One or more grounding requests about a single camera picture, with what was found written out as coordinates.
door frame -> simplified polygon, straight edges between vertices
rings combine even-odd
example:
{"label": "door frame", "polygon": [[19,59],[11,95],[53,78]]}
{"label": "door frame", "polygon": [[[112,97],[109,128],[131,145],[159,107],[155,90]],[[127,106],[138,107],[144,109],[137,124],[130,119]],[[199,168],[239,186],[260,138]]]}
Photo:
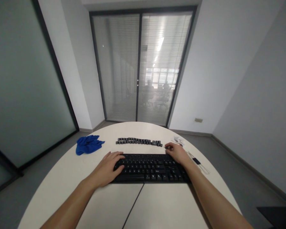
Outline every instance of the door frame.
{"label": "door frame", "polygon": [[[100,64],[99,64],[99,55],[98,55],[98,48],[96,43],[96,35],[95,35],[95,28],[93,23],[93,16],[113,16],[113,15],[127,15],[127,14],[139,14],[140,15],[140,23],[139,23],[139,51],[138,51],[138,75],[137,80],[139,80],[140,77],[140,57],[141,57],[141,36],[142,36],[142,17],[144,13],[170,13],[170,12],[183,12],[183,11],[192,11],[192,18],[190,21],[189,30],[187,33],[186,42],[184,45],[184,49],[182,51],[180,66],[179,66],[179,72],[175,84],[175,89],[173,91],[173,97],[172,102],[169,108],[168,116],[166,125],[163,126],[167,128],[169,119],[172,113],[173,103],[176,97],[176,91],[179,84],[180,75],[183,68],[183,63],[185,60],[185,55],[187,52],[188,43],[190,40],[190,35],[192,32],[194,19],[197,11],[197,5],[191,5],[191,6],[175,6],[175,7],[157,7],[157,8],[142,8],[142,9],[125,9],[125,10],[100,10],[100,11],[89,11],[89,18],[90,18],[90,25],[91,25],[91,32],[92,32],[92,39],[93,39],[93,47],[94,47],[94,53],[95,53],[95,60],[96,60],[96,66],[99,76],[99,85],[100,85],[100,91],[101,91],[101,97],[102,97],[102,103],[103,103],[103,110],[104,110],[104,117],[106,121],[110,122],[120,122],[120,121],[113,121],[107,119],[106,114],[106,107],[105,107],[105,98],[104,98],[104,91],[103,91],[103,82],[101,78],[101,71],[100,71]],[[138,121],[138,99],[139,99],[139,87],[137,87],[137,103],[136,103],[136,121]]]}

forearm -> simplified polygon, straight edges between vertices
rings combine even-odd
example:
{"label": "forearm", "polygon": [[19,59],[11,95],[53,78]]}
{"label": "forearm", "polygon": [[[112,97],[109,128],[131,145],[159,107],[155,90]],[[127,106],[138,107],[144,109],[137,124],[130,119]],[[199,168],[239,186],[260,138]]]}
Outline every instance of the forearm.
{"label": "forearm", "polygon": [[214,229],[252,228],[192,162],[184,165],[200,203]]}
{"label": "forearm", "polygon": [[45,222],[45,228],[76,228],[95,188],[83,180],[60,208]]}

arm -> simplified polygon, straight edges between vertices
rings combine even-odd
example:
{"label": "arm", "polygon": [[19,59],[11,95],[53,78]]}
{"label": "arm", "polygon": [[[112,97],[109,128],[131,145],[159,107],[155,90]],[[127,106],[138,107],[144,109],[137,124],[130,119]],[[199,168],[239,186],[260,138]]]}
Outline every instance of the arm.
{"label": "arm", "polygon": [[204,212],[214,229],[253,228],[200,172],[199,168],[188,157],[182,146],[171,142],[165,146],[169,147],[169,149],[166,149],[166,153],[171,155],[176,162],[185,168]]}
{"label": "arm", "polygon": [[106,154],[95,170],[79,183],[73,193],[44,223],[41,229],[75,228],[94,191],[109,184],[123,170],[124,166],[121,165],[117,170],[113,171],[116,162],[125,158],[121,154],[123,152],[109,152]]}

hand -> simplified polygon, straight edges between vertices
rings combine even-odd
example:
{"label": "hand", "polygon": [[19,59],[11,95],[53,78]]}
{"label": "hand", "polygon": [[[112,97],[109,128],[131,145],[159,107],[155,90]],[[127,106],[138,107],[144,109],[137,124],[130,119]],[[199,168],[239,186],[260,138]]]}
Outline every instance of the hand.
{"label": "hand", "polygon": [[169,147],[168,149],[165,150],[167,154],[172,156],[172,158],[181,164],[183,167],[185,167],[188,164],[192,164],[191,159],[187,155],[186,151],[183,149],[182,146],[169,142],[165,145],[165,147]]}
{"label": "hand", "polygon": [[121,165],[115,171],[113,170],[116,162],[125,158],[122,154],[123,152],[109,152],[104,156],[93,172],[85,179],[93,189],[104,187],[122,172],[124,165]]}

floor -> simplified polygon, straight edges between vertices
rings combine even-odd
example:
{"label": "floor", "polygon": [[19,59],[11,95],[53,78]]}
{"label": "floor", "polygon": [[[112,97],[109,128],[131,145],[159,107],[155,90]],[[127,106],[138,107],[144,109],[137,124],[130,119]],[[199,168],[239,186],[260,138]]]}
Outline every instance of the floor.
{"label": "floor", "polygon": [[[99,128],[112,124],[114,123],[105,122]],[[27,205],[47,173],[76,143],[78,138],[88,134],[86,132],[76,133],[26,169],[24,177],[17,179],[0,192],[0,228],[14,229],[18,227]],[[286,202],[212,138],[180,135],[200,150],[217,169],[249,223],[256,229],[270,228],[271,224],[256,207],[286,206]]]}

